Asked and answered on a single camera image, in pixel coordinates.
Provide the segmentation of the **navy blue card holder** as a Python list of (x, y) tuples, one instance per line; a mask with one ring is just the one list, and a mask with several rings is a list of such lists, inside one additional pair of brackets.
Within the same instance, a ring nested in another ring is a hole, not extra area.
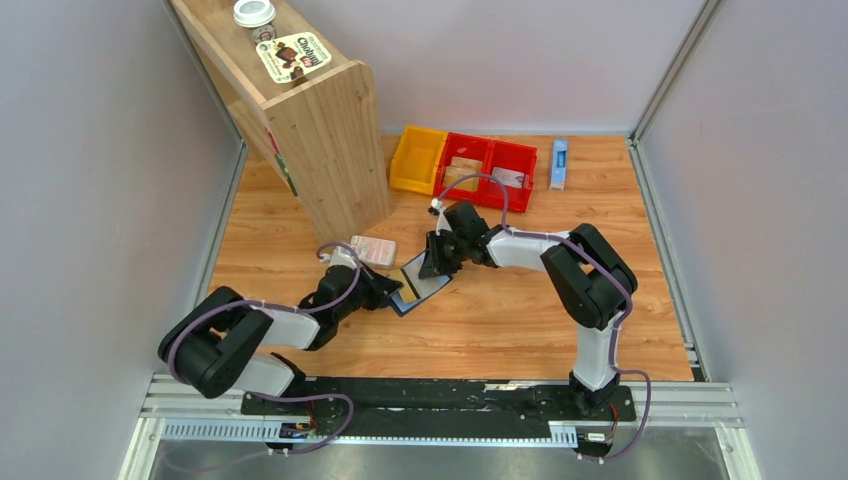
[(405, 271), (405, 273), (411, 280), (412, 285), (420, 296), (420, 299), (417, 302), (406, 304), (399, 302), (399, 298), (396, 296), (396, 293), (392, 295), (389, 300), (389, 303), (385, 308), (393, 310), (395, 314), (399, 317), (403, 317), (409, 312), (411, 312), (418, 305), (427, 301), (430, 297), (438, 293), (453, 280), (453, 277), (451, 275), (443, 275), (429, 279), (419, 279), (418, 273), (423, 259), (424, 252), (421, 252), (417, 256), (407, 261), (404, 265), (399, 267)]

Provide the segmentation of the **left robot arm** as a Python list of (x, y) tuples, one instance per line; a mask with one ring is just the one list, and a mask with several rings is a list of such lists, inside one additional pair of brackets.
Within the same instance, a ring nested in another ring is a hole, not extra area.
[(161, 340), (157, 355), (178, 381), (205, 398), (231, 389), (267, 394), (285, 415), (306, 399), (302, 373), (291, 362), (263, 355), (262, 345), (315, 351), (334, 339), (351, 314), (387, 306), (402, 282), (364, 266), (329, 267), (314, 292), (295, 307), (247, 300), (230, 287), (214, 290)]

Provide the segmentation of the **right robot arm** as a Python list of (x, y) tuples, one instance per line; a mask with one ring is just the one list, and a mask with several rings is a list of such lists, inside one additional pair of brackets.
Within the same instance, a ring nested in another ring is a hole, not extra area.
[(638, 288), (633, 271), (590, 224), (559, 233), (490, 227), (468, 201), (429, 207), (437, 219), (426, 235), (421, 279), (453, 275), (471, 262), (547, 274), (566, 312), (578, 325), (577, 360), (570, 373), (573, 410), (592, 419), (611, 402), (620, 378), (615, 365), (617, 328), (632, 311)]

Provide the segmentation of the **gold credit card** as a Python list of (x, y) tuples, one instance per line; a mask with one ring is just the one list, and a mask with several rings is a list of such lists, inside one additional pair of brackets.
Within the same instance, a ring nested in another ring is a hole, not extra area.
[(393, 269), (389, 272), (388, 277), (401, 283), (401, 287), (396, 292), (400, 303), (411, 304), (420, 299), (419, 294), (411, 283), (411, 280), (402, 268)]

